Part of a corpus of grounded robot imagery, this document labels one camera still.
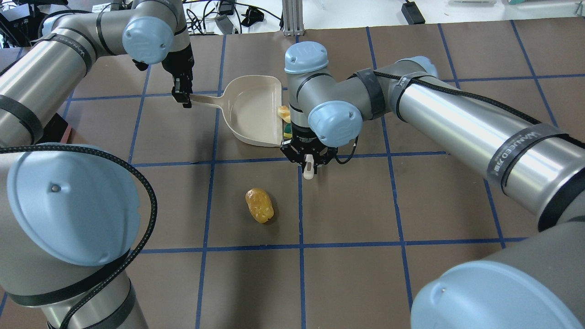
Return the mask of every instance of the black band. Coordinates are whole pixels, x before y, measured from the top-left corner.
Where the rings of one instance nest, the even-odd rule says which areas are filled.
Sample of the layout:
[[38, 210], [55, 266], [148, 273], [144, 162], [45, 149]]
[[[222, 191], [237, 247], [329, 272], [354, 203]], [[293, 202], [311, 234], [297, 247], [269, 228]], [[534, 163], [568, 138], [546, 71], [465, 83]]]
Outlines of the black band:
[[177, 25], [179, 24], [179, 11], [177, 10], [177, 8], [175, 6], [173, 6], [173, 4], [171, 4], [171, 2], [169, 0], [134, 0], [134, 2], [132, 2], [132, 8], [136, 8], [139, 4], [141, 4], [142, 2], [146, 2], [146, 1], [156, 1], [159, 2], [163, 5], [165, 5], [166, 7], [168, 7], [173, 14], [175, 14], [175, 19], [177, 20]]
[[503, 191], [512, 168], [522, 155], [538, 142], [565, 134], [559, 128], [548, 124], [537, 124], [522, 129], [508, 138], [495, 152], [487, 169], [487, 178], [499, 184]]
[[176, 31], [176, 32], [175, 32], [175, 35], [177, 36], [177, 35], [179, 35], [179, 34], [183, 33], [183, 31], [185, 31], [186, 29], [187, 29], [187, 24], [185, 24], [185, 26], [183, 26], [183, 28], [182, 28], [182, 29], [180, 29], [180, 30]]
[[76, 29], [67, 28], [67, 27], [65, 27], [65, 26], [59, 26], [59, 28], [60, 28], [60, 29], [64, 29], [64, 30], [70, 30], [70, 31], [73, 31], [73, 32], [75, 32], [75, 33], [79, 34], [80, 36], [82, 36], [82, 37], [83, 37], [83, 38], [84, 38], [84, 39], [85, 39], [85, 40], [86, 40], [86, 41], [87, 41], [87, 42], [88, 42], [88, 43], [91, 45], [91, 47], [93, 48], [93, 50], [94, 50], [94, 54], [95, 54], [95, 58], [96, 58], [96, 59], [98, 58], [98, 50], [95, 48], [95, 46], [94, 46], [93, 42], [91, 42], [91, 41], [90, 41], [90, 39], [89, 39], [89, 38], [88, 38], [88, 37], [87, 37], [85, 34], [81, 33], [80, 31], [78, 31], [78, 30], [76, 30]]
[[47, 37], [40, 39], [36, 44], [39, 44], [42, 41], [56, 41], [73, 49], [79, 56], [81, 56], [81, 59], [83, 59], [83, 62], [85, 63], [85, 75], [87, 75], [91, 69], [91, 66], [94, 64], [94, 61], [91, 59], [91, 55], [87, 49], [73, 38], [51, 33]]
[[100, 12], [98, 15], [97, 20], [95, 21], [95, 27], [98, 30], [98, 38], [99, 38], [99, 42], [102, 43], [102, 47], [104, 47], [104, 50], [112, 55], [112, 56], [116, 56], [115, 53], [113, 53], [110, 48], [108, 47], [108, 45], [106, 44], [106, 39], [104, 39], [104, 33], [102, 31], [102, 16], [104, 15], [104, 12]]
[[[103, 319], [102, 321], [92, 324], [89, 327], [85, 327], [84, 329], [112, 329], [118, 328], [120, 325], [126, 321], [130, 312], [136, 305], [136, 292], [134, 291], [134, 287], [130, 284], [130, 290], [128, 291], [128, 296], [126, 299], [120, 304], [120, 306], [107, 318]], [[59, 329], [53, 327], [50, 323], [47, 323], [49, 329]]]
[[297, 89], [297, 99], [298, 99], [298, 94], [301, 92], [302, 86], [305, 85], [305, 83], [309, 82], [310, 79], [316, 78], [316, 77], [321, 77], [321, 76], [328, 76], [331, 77], [331, 75], [329, 73], [315, 73], [311, 76], [308, 76], [305, 80], [303, 80], [303, 82], [301, 82], [301, 84], [298, 86]]
[[560, 216], [581, 192], [585, 190], [585, 169], [573, 175], [551, 198], [541, 217], [538, 231], [542, 232], [556, 225]]
[[20, 102], [4, 95], [0, 95], [0, 109], [14, 115], [21, 125], [23, 125], [30, 134], [30, 144], [34, 144], [43, 137], [43, 124], [39, 117], [28, 107]]
[[371, 68], [366, 68], [356, 72], [356, 76], [362, 81], [366, 87], [368, 96], [370, 97], [371, 118], [377, 119], [384, 115], [386, 110], [386, 102], [384, 101], [384, 93], [378, 78]]
[[299, 113], [302, 113], [301, 109], [299, 109], [299, 108], [296, 108], [296, 107], [292, 106], [290, 103], [288, 103], [288, 105], [289, 105], [289, 106], [290, 106], [290, 107], [291, 107], [293, 110], [295, 110], [295, 111], [297, 111], [297, 112], [299, 112]]
[[404, 91], [410, 85], [411, 80], [420, 77], [432, 77], [432, 75], [422, 71], [409, 73], [400, 78], [400, 80], [394, 86], [394, 89], [390, 93], [390, 106], [394, 107], [394, 114], [396, 114], [398, 119], [404, 122], [406, 122], [406, 120], [402, 118], [402, 115], [400, 115], [400, 98], [402, 98]]
[[114, 260], [113, 262], [107, 263], [106, 265], [104, 265], [104, 267], [97, 270], [94, 274], [86, 277], [85, 279], [77, 283], [72, 284], [71, 286], [61, 288], [50, 293], [29, 296], [21, 296], [11, 293], [8, 294], [16, 304], [22, 306], [43, 306], [75, 297], [95, 287], [100, 282], [104, 281], [110, 274], [112, 274], [118, 267], [120, 267], [120, 265], [128, 256], [129, 252], [130, 251], [127, 251], [118, 259]]

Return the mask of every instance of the yellow object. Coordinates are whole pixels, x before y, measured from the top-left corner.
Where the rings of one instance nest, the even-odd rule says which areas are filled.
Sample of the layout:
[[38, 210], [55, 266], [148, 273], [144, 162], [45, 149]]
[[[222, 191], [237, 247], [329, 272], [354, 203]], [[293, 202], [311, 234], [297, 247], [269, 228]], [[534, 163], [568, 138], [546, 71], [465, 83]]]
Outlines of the yellow object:
[[268, 193], [262, 189], [253, 188], [246, 192], [246, 203], [252, 217], [261, 224], [274, 216], [272, 201], [270, 201]]
[[288, 106], [283, 105], [278, 107], [278, 116], [280, 116], [284, 122], [291, 123], [291, 111], [288, 109]]

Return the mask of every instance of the dustpan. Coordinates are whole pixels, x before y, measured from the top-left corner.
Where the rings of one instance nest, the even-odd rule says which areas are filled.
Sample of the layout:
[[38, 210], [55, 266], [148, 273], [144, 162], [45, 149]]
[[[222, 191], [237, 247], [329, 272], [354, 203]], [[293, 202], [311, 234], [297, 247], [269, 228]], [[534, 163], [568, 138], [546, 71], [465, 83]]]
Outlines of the dustpan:
[[223, 95], [191, 95], [191, 101], [220, 108], [233, 134], [244, 143], [278, 147], [283, 138], [282, 85], [275, 77], [242, 76], [232, 80]]

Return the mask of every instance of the wire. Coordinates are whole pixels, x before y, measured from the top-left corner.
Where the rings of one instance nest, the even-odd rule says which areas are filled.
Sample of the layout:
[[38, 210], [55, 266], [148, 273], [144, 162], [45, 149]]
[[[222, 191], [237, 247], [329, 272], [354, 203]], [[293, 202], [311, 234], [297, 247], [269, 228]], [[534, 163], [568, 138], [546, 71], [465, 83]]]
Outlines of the wire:
[[[387, 74], [387, 73], [382, 73], [382, 72], [378, 72], [378, 71], [374, 71], [374, 74], [379, 76], [379, 77], [389, 78], [389, 79], [393, 79], [393, 80], [399, 80], [401, 78], [400, 76], [395, 76], [393, 74]], [[501, 108], [504, 111], [506, 111], [512, 115], [515, 115], [515, 116], [523, 119], [524, 121], [527, 121], [529, 124], [533, 124], [533, 125], [541, 124], [541, 121], [531, 117], [530, 115], [528, 115], [522, 111], [519, 111], [519, 110], [517, 110], [509, 105], [506, 105], [502, 102], [498, 102], [492, 98], [486, 97], [486, 96], [473, 94], [471, 92], [462, 91], [459, 89], [446, 88], [446, 87], [443, 87], [440, 85], [436, 85], [436, 84], [432, 84], [432, 83], [420, 80], [419, 78], [413, 78], [411, 80], [411, 83], [418, 84], [418, 85], [421, 85], [423, 87], [426, 87], [426, 88], [429, 88], [432, 90], [444, 92], [446, 94], [463, 96], [463, 97], [471, 98], [471, 99], [478, 100], [481, 102], [485, 102], [485, 103], [488, 103], [488, 104], [493, 105], [495, 107]], [[585, 149], [585, 143], [572, 137], [572, 136], [563, 135], [563, 136], [560, 136], [559, 138], [562, 138], [569, 143], [572, 143], [572, 144], [574, 144], [582, 149]]]
[[335, 161], [337, 161], [337, 163], [339, 163], [340, 165], [345, 165], [347, 162], [349, 162], [349, 160], [351, 160], [353, 158], [353, 154], [356, 153], [356, 147], [357, 147], [357, 139], [359, 138], [359, 136], [356, 136], [356, 139], [353, 141], [353, 149], [352, 149], [352, 154], [349, 155], [349, 157], [347, 157], [347, 159], [345, 161], [341, 161], [339, 160], [339, 158], [337, 157], [337, 154], [335, 154]]
[[213, 10], [211, 10], [209, 13], [206, 13], [206, 11], [207, 11], [207, 6], [208, 6], [208, 5], [209, 5], [209, 4], [210, 4], [212, 1], [217, 1], [217, 0], [208, 0], [208, 1], [207, 1], [207, 3], [205, 4], [205, 7], [203, 7], [203, 31], [205, 31], [205, 32], [207, 32], [207, 28], [206, 28], [206, 26], [205, 26], [205, 18], [206, 18], [208, 15], [210, 15], [210, 14], [214, 13], [214, 11], [213, 11]]
[[195, 33], [194, 28], [196, 28], [200, 34], [204, 34], [203, 30], [201, 29], [201, 21], [199, 20], [199, 17], [197, 17], [197, 15], [191, 9], [187, 9], [186, 13], [187, 17], [191, 21], [191, 26], [189, 26], [189, 28], [193, 31], [193, 34]]
[[140, 242], [136, 245], [136, 248], [128, 255], [128, 257], [124, 260], [124, 262], [118, 267], [112, 274], [110, 274], [104, 281], [98, 284], [95, 288], [93, 288], [83, 299], [81, 299], [77, 304], [73, 305], [73, 307], [67, 312], [63, 321], [61, 322], [60, 329], [67, 329], [69, 322], [75, 314], [83, 305], [85, 305], [90, 299], [95, 297], [103, 288], [105, 288], [111, 281], [113, 281], [118, 275], [120, 275], [127, 267], [132, 263], [134, 258], [138, 256], [138, 253], [142, 251], [146, 242], [149, 240], [152, 232], [154, 230], [154, 225], [156, 223], [156, 214], [158, 210], [156, 195], [154, 194], [154, 189], [142, 175], [140, 171], [134, 168], [128, 162], [120, 159], [117, 156], [112, 154], [106, 153], [101, 150], [86, 148], [83, 146], [74, 146], [74, 145], [30, 145], [30, 146], [15, 146], [10, 148], [1, 148], [0, 154], [7, 154], [7, 153], [22, 153], [22, 152], [38, 152], [38, 151], [65, 151], [65, 152], [76, 152], [76, 153], [83, 153], [88, 155], [99, 156], [106, 160], [110, 160], [117, 164], [118, 166], [126, 169], [129, 173], [134, 175], [138, 179], [138, 181], [142, 184], [144, 189], [146, 189], [146, 193], [149, 196], [150, 200], [150, 219], [146, 231]]
[[236, 12], [236, 17], [238, 17], [238, 23], [240, 23], [240, 32], [238, 33], [244, 33], [242, 31], [242, 18], [240, 17], [240, 13], [238, 12], [238, 9], [234, 6], [233, 10]]

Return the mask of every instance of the lab equipment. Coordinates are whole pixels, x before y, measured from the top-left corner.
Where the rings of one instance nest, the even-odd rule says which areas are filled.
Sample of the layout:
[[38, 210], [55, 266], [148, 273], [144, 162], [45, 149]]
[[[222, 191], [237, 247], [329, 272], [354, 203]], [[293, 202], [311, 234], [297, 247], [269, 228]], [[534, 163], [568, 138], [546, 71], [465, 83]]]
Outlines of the lab equipment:
[[444, 83], [426, 57], [368, 68], [339, 83], [328, 63], [316, 42], [294, 44], [285, 54], [293, 130], [281, 149], [305, 178], [357, 139], [361, 121], [392, 112], [538, 219], [539, 235], [459, 265], [422, 289], [412, 328], [582, 329], [585, 144]]
[[[131, 165], [93, 148], [10, 148], [39, 140], [96, 59], [122, 53], [142, 67], [163, 61], [173, 96], [190, 106], [193, 60], [177, 0], [135, 0], [128, 11], [58, 19], [0, 77], [0, 177], [7, 182], [0, 189], [0, 285], [18, 304], [42, 308], [49, 328], [147, 327], [123, 269], [152, 232], [152, 187]], [[340, 83], [328, 63], [314, 42], [291, 46], [285, 57], [292, 138], [281, 149], [305, 178], [357, 140], [364, 120], [393, 112], [534, 213], [542, 231], [427, 285], [414, 301], [412, 327], [583, 329], [584, 145], [438, 80], [424, 57]], [[153, 204], [147, 235], [132, 252], [137, 193], [111, 162], [134, 174]]]

